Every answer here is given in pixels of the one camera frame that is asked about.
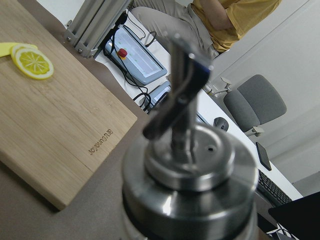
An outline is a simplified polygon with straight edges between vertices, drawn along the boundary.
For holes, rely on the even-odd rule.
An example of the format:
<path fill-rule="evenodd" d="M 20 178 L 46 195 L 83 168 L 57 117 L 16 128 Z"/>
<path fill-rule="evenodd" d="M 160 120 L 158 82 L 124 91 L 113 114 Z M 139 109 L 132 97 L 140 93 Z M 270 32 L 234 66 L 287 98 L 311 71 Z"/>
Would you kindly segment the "glass sauce bottle metal spout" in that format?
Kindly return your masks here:
<path fill-rule="evenodd" d="M 196 121 L 211 60 L 170 36 L 171 91 L 122 160 L 121 240 L 256 240 L 255 160 L 224 130 Z"/>

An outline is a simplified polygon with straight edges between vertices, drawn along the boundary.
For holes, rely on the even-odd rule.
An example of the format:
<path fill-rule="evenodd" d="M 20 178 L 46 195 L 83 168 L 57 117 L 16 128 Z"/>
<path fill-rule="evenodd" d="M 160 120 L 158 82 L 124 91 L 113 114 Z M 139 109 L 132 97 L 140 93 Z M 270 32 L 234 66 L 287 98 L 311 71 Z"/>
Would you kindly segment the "blue teach pendant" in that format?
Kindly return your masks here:
<path fill-rule="evenodd" d="M 167 74 L 167 69 L 125 25 L 105 44 L 108 57 L 143 86 Z"/>
<path fill-rule="evenodd" d="M 154 90 L 152 90 L 149 94 L 151 97 L 151 100 L 148 102 L 149 109 L 152 110 L 155 107 L 157 107 L 161 102 L 163 102 L 170 91 L 171 84 L 168 80 L 162 83 L 161 85 L 157 86 Z"/>

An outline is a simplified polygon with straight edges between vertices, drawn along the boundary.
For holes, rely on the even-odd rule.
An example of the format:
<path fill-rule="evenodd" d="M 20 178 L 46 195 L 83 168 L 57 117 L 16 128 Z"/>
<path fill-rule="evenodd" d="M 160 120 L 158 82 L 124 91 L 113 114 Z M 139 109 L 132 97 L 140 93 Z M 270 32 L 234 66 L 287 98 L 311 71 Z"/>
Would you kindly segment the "black computer mouse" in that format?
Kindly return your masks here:
<path fill-rule="evenodd" d="M 214 119 L 214 121 L 213 121 L 213 126 L 215 127 L 215 128 L 218 128 L 218 129 L 221 129 L 221 130 L 223 130 L 223 131 L 228 131 L 228 129 L 229 129 L 229 123 L 228 123 L 228 121 L 225 119 L 225 118 L 223 118 L 223 117 L 216 117 L 215 119 Z"/>

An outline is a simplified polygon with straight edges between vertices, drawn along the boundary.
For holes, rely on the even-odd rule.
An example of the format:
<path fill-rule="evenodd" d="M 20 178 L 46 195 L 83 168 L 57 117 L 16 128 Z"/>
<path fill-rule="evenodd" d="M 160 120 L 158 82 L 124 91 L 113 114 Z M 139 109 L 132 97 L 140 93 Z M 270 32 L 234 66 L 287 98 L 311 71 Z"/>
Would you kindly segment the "blue teach pendant left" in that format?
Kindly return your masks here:
<path fill-rule="evenodd" d="M 167 74 L 167 69 L 125 25 L 105 44 L 108 57 L 143 86 Z"/>

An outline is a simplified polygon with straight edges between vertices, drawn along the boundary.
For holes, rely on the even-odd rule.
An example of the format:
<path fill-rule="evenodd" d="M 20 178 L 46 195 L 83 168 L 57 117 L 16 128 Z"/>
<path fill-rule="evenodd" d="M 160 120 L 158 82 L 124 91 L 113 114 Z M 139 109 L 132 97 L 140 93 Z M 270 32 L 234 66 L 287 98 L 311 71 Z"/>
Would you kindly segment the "grey office chair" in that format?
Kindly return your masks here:
<path fill-rule="evenodd" d="M 273 85 L 261 74 L 256 74 L 229 91 L 223 103 L 235 123 L 247 136 L 264 133 L 261 125 L 287 112 L 287 106 Z"/>

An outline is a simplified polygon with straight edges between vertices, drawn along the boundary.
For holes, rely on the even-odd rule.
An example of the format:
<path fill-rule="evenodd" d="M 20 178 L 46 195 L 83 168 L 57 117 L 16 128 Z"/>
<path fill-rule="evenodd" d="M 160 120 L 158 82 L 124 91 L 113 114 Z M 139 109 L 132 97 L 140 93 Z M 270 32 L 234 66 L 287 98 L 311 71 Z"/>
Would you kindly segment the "wooden cutting board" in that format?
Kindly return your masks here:
<path fill-rule="evenodd" d="M 16 0 L 0 3 L 0 40 L 34 44 L 53 63 L 34 80 L 0 59 L 0 160 L 63 210 L 137 117 Z"/>

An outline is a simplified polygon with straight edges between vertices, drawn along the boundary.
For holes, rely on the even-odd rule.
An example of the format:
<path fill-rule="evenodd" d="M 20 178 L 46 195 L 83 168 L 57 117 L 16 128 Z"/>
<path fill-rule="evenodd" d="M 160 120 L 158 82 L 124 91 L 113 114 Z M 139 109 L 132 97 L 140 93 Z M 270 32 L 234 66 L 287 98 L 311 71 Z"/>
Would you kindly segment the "black smartphone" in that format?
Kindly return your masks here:
<path fill-rule="evenodd" d="M 260 163 L 268 171 L 271 171 L 272 167 L 271 167 L 270 160 L 269 160 L 269 157 L 268 157 L 266 149 L 259 142 L 256 142 L 255 145 L 256 145 L 256 148 L 257 148 L 257 153 L 258 153 L 258 157 L 259 157 Z"/>

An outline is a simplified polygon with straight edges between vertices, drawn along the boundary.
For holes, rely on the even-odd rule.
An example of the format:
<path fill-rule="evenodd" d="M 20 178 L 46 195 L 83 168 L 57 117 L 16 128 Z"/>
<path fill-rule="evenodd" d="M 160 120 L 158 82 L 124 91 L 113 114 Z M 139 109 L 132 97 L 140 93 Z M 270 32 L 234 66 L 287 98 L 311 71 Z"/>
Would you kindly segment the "person in yellow shirt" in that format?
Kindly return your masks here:
<path fill-rule="evenodd" d="M 132 0 L 130 13 L 163 48 L 170 48 L 169 34 L 198 45 L 212 58 L 228 51 L 252 28 L 267 18 L 279 0 L 194 0 L 187 6 L 175 0 Z"/>

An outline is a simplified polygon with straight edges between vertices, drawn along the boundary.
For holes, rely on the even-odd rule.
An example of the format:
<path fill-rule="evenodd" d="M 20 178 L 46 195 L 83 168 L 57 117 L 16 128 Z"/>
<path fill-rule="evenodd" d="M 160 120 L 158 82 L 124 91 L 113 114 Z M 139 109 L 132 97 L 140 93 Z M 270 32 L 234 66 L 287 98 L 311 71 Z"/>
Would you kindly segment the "black keyboard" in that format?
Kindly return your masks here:
<path fill-rule="evenodd" d="M 275 207 L 278 207 L 293 201 L 260 169 L 258 170 L 257 191 L 260 192 Z"/>

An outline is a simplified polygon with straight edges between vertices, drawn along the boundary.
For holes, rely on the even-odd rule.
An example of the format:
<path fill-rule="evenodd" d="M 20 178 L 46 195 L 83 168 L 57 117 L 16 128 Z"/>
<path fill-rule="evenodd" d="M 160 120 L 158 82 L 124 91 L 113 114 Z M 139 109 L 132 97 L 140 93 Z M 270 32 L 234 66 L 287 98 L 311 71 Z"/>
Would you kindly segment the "lemon slice right front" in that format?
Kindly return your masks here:
<path fill-rule="evenodd" d="M 20 48 L 14 58 L 19 70 L 32 79 L 45 80 L 54 73 L 52 62 L 38 49 Z"/>

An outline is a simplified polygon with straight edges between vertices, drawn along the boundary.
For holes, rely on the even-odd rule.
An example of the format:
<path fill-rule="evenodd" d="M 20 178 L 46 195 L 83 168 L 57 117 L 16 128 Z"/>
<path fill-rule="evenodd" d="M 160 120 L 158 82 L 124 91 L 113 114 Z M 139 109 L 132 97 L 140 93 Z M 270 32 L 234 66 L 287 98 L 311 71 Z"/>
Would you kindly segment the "lemon slice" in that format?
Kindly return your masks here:
<path fill-rule="evenodd" d="M 17 60 L 16 60 L 16 53 L 17 53 L 18 50 L 24 49 L 24 48 L 27 48 L 27 49 L 38 49 L 38 47 L 36 45 L 29 44 L 29 43 L 18 43 L 16 45 L 12 46 L 10 48 L 10 56 L 11 56 L 11 59 L 14 62 L 14 64 L 17 65 L 17 66 L 18 66 L 18 63 L 17 63 Z"/>
<path fill-rule="evenodd" d="M 19 70 L 32 79 L 45 80 L 54 73 L 52 62 L 38 49 L 20 48 L 14 58 Z"/>

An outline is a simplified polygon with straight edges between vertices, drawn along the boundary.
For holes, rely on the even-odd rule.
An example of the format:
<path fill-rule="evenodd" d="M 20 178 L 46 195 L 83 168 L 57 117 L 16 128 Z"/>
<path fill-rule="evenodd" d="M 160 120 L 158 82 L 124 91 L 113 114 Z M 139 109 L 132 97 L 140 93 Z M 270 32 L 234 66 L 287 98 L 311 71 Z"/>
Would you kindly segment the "lemon slice right back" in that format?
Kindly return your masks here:
<path fill-rule="evenodd" d="M 12 46 L 10 48 L 10 56 L 11 56 L 11 59 L 14 62 L 14 64 L 17 65 L 17 66 L 18 66 L 18 63 L 17 63 L 17 60 L 16 60 L 16 53 L 17 53 L 18 50 L 24 49 L 24 48 L 27 48 L 27 49 L 38 49 L 38 47 L 36 45 L 29 44 L 29 43 L 18 43 L 16 45 Z"/>

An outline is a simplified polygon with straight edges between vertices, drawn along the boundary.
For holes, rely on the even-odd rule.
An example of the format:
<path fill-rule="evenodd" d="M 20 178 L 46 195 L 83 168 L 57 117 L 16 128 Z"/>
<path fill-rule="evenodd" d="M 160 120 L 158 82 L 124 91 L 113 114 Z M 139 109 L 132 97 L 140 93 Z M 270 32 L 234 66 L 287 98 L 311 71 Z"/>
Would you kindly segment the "yellow plastic knife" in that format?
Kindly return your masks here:
<path fill-rule="evenodd" d="M 17 42 L 1 42 L 0 57 L 5 57 L 11 54 L 11 48 L 17 45 Z"/>

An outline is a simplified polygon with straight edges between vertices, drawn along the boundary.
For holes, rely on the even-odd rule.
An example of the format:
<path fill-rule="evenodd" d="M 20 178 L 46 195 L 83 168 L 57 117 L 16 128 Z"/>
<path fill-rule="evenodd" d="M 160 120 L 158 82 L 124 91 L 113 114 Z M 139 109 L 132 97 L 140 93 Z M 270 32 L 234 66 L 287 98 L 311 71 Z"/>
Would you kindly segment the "black monitor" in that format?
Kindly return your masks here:
<path fill-rule="evenodd" d="M 299 240 L 320 238 L 320 193 L 270 208 L 268 213 Z"/>

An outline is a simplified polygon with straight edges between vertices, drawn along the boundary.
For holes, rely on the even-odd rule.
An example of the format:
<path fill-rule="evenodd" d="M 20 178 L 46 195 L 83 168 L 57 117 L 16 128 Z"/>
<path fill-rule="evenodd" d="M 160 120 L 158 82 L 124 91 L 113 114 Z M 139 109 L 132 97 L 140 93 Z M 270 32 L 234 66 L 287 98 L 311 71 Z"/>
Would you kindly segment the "aluminium frame post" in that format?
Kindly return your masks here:
<path fill-rule="evenodd" d="M 67 27 L 64 39 L 83 57 L 95 55 L 99 45 L 129 5 L 129 0 L 86 0 Z"/>

